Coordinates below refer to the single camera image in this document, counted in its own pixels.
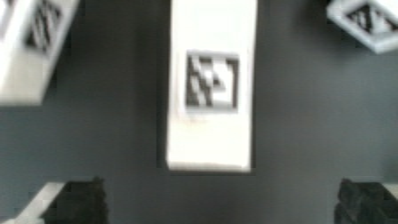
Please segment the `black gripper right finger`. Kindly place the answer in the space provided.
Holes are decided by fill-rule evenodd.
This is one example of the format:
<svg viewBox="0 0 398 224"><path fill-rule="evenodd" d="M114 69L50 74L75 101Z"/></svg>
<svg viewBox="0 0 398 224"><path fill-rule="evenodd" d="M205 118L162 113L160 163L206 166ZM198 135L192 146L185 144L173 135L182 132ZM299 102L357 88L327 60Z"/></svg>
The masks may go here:
<svg viewBox="0 0 398 224"><path fill-rule="evenodd" d="M398 198L381 182L341 180L334 224L398 224Z"/></svg>

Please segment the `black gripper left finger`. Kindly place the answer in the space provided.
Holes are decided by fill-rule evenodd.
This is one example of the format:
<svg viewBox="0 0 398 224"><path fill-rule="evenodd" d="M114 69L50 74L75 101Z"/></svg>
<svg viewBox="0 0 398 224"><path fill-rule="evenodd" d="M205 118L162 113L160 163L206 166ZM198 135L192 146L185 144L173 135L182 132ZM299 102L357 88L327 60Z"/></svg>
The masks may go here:
<svg viewBox="0 0 398 224"><path fill-rule="evenodd" d="M105 180L48 182L15 224L110 224Z"/></svg>

